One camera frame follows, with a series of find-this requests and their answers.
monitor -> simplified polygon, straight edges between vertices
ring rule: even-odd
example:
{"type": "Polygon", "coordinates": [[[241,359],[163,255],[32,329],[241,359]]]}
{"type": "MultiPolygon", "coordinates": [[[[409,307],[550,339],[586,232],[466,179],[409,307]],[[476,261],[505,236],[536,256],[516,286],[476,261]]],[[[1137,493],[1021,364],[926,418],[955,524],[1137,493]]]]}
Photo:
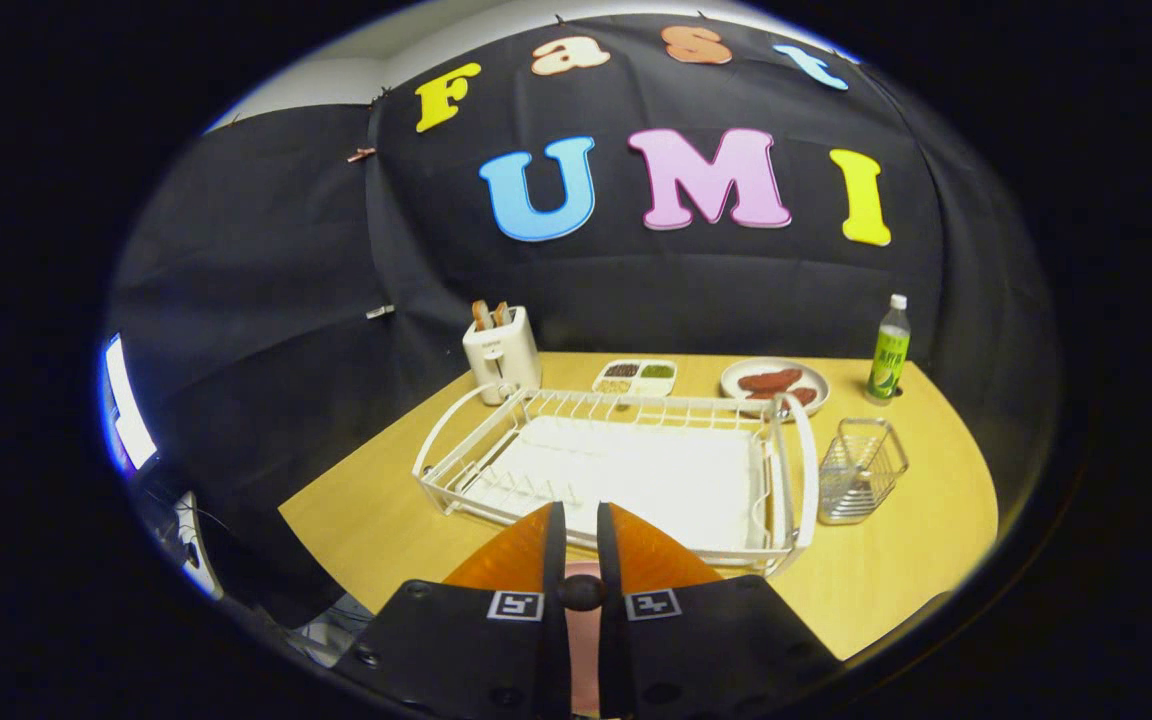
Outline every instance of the monitor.
{"type": "Polygon", "coordinates": [[[123,339],[119,333],[105,343],[100,363],[101,424],[109,460],[128,483],[157,460],[154,439],[141,418],[127,373],[123,339]]]}

letter m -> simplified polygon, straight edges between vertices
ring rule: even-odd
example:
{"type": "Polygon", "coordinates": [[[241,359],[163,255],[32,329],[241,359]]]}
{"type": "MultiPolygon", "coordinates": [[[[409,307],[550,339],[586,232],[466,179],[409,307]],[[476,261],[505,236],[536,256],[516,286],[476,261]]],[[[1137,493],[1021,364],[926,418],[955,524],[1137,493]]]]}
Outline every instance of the letter m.
{"type": "Polygon", "coordinates": [[[756,129],[732,128],[718,142],[713,161],[696,152],[673,129],[645,129],[630,136],[630,147],[643,152],[652,184],[652,210],[643,222],[654,232],[670,232],[691,223],[682,206],[680,188],[710,223],[717,223],[736,187],[732,220],[751,228],[782,228],[790,211],[781,205],[772,173],[772,136],[756,129]]]}

ceiling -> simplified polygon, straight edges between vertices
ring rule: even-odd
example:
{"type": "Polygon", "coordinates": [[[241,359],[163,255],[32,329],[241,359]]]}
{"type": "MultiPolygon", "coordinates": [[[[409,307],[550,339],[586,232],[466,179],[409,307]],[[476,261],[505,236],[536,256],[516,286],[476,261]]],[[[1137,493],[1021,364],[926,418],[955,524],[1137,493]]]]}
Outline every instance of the ceiling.
{"type": "Polygon", "coordinates": [[[515,0],[430,0],[376,20],[329,41],[306,60],[370,58],[384,60],[429,37],[431,28],[452,26],[498,5],[515,0]]]}

cable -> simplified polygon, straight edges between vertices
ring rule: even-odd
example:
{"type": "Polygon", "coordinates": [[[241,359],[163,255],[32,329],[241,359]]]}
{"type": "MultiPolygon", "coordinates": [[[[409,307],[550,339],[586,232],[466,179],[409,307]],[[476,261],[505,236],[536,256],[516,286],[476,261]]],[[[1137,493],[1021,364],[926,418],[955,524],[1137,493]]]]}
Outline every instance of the cable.
{"type": "Polygon", "coordinates": [[[150,491],[150,488],[145,488],[145,492],[146,492],[146,495],[152,497],[154,500],[161,502],[162,505],[166,505],[166,506],[170,507],[170,509],[173,509],[173,510],[175,510],[175,507],[177,507],[177,505],[180,505],[180,506],[184,506],[188,510],[194,510],[194,511],[197,511],[200,515],[206,515],[207,518],[214,520],[215,523],[220,525],[220,528],[223,528],[225,532],[228,532],[232,536],[234,535],[233,530],[229,529],[229,525],[225,524],[222,521],[220,521],[220,518],[217,518],[217,516],[212,515],[211,511],[206,511],[206,510],[202,509],[200,507],[198,507],[197,505],[189,505],[187,502],[168,502],[168,501],[162,500],[162,498],[154,495],[154,493],[152,493],[150,491]]]}
{"type": "Polygon", "coordinates": [[[358,623],[371,623],[372,620],[376,620],[376,615],[372,615],[371,617],[365,615],[354,615],[346,611],[335,609],[335,607],[328,607],[328,612],[335,612],[335,614],[349,620],[358,621],[358,623]]]}

yellow letter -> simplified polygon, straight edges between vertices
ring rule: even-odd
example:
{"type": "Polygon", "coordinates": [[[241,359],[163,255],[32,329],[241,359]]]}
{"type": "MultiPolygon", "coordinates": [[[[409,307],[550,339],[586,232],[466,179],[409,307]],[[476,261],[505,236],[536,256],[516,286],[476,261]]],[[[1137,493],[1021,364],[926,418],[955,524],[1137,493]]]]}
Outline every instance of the yellow letter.
{"type": "Polygon", "coordinates": [[[593,37],[564,37],[547,41],[532,50],[531,56],[539,58],[531,63],[531,73],[538,76],[556,76],[571,68],[593,68],[612,60],[612,54],[604,53],[593,37]]]}
{"type": "Polygon", "coordinates": [[[831,150],[829,159],[842,169],[847,185],[847,214],[842,234],[847,240],[887,245],[892,230],[882,223],[882,204],[878,200],[878,173],[882,169],[869,156],[851,150],[831,150]]]}
{"type": "Polygon", "coordinates": [[[463,78],[479,73],[483,73],[483,65],[467,63],[416,88],[416,94],[420,96],[420,122],[416,123],[416,132],[425,132],[429,128],[455,118],[458,108],[450,100],[465,100],[470,83],[463,78]]]}

